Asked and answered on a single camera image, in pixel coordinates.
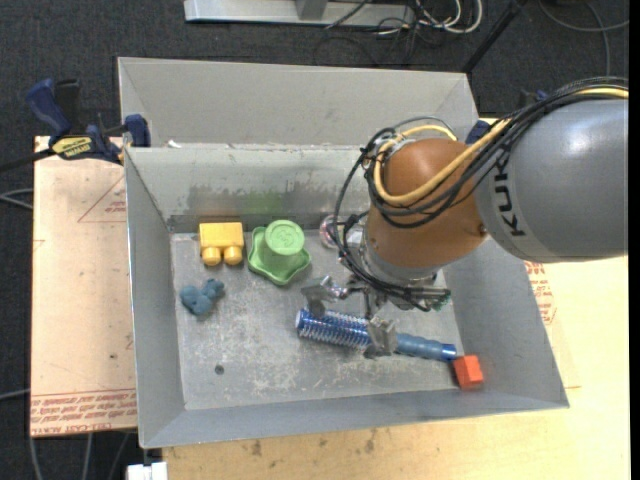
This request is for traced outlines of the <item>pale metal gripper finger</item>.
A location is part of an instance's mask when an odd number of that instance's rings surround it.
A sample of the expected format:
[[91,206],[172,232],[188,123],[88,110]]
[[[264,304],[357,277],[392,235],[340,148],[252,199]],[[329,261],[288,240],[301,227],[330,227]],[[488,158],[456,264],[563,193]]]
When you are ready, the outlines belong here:
[[329,275],[308,281],[301,289],[306,309],[315,317],[324,317],[326,304],[334,301],[333,280]]
[[369,344],[364,356],[367,359],[391,356],[397,348],[397,329],[393,321],[374,316],[367,320],[366,331]]

